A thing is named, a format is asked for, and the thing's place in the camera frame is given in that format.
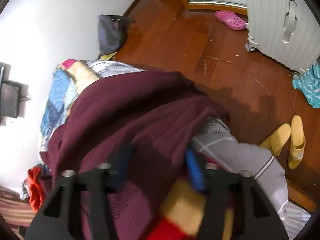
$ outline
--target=bag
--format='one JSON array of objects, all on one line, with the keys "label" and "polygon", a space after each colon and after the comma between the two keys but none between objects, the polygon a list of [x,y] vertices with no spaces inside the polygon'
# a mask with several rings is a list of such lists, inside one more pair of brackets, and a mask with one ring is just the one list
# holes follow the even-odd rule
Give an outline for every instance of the bag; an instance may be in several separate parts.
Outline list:
[{"label": "bag", "polygon": [[134,20],[120,15],[99,15],[98,36],[100,55],[110,54],[122,47],[129,24]]}]

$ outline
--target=teal fabric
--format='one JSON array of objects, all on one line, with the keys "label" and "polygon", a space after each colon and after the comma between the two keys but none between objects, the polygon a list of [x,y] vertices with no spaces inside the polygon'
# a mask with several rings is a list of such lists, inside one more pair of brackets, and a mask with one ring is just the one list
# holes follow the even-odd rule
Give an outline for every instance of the teal fabric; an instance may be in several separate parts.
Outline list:
[{"label": "teal fabric", "polygon": [[292,80],[292,86],[303,92],[313,108],[320,108],[320,65],[316,60],[300,80]]}]

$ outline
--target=pink fabric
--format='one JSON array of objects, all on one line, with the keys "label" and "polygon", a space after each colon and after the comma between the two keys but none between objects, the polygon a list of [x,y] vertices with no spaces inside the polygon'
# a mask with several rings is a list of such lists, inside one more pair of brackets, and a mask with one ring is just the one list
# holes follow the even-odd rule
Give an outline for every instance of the pink fabric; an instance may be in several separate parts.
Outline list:
[{"label": "pink fabric", "polygon": [[245,21],[237,16],[233,11],[216,11],[215,16],[221,22],[224,22],[229,28],[235,31],[245,30]]},{"label": "pink fabric", "polygon": [[69,69],[69,68],[71,68],[71,66],[74,64],[74,63],[76,63],[77,61],[75,60],[75,59],[67,59],[66,61],[64,61],[63,63],[62,63],[62,65],[63,65],[63,67],[65,68],[65,69]]}]

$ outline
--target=wooden door frame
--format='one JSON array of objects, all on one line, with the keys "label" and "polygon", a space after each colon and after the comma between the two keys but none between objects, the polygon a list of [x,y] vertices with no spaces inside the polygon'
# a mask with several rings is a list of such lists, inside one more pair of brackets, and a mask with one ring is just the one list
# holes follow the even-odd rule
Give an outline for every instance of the wooden door frame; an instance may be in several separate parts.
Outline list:
[{"label": "wooden door frame", "polygon": [[247,15],[247,7],[243,5],[229,5],[223,1],[199,1],[181,0],[187,9],[233,11],[238,14]]}]

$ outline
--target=wooden floor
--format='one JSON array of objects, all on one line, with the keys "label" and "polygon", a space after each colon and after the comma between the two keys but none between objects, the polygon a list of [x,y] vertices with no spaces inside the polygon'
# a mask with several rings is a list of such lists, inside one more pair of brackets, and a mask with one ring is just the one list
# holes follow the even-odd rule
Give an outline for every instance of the wooden floor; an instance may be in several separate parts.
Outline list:
[{"label": "wooden floor", "polygon": [[180,71],[231,114],[240,141],[259,144],[295,114],[302,117],[306,149],[295,170],[287,168],[290,140],[277,158],[286,177],[320,202],[320,109],[313,109],[291,85],[290,71],[244,43],[213,13],[189,12],[180,0],[141,0],[116,60],[143,69]]}]

